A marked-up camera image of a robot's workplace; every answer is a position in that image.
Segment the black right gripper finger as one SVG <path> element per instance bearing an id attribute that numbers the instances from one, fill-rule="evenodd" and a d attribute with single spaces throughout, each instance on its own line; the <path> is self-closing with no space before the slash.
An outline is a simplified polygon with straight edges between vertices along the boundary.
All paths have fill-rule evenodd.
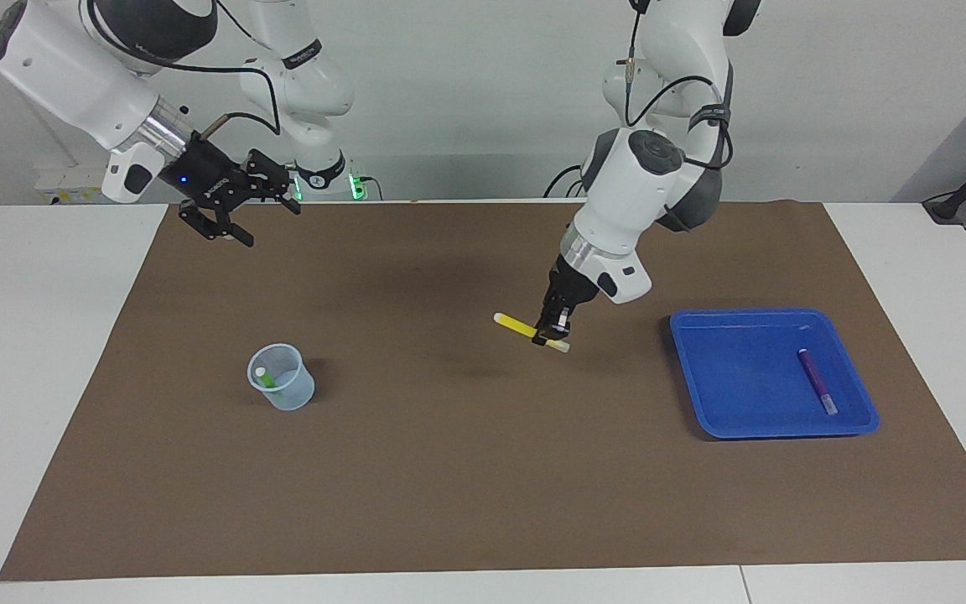
<path id="1" fill-rule="evenodd" d="M 248 154 L 248 177 L 252 187 L 250 200 L 271 201 L 289 211 L 300 211 L 299 200 L 290 190 L 293 183 L 290 172 L 260 150 L 250 150 Z"/>
<path id="2" fill-rule="evenodd" d="M 227 211 L 215 209 L 214 214 L 214 218 L 208 217 L 194 201 L 185 201 L 178 206 L 178 217 L 181 221 L 207 240 L 229 237 L 246 247 L 254 246 L 254 236 L 237 223 L 231 222 Z"/>

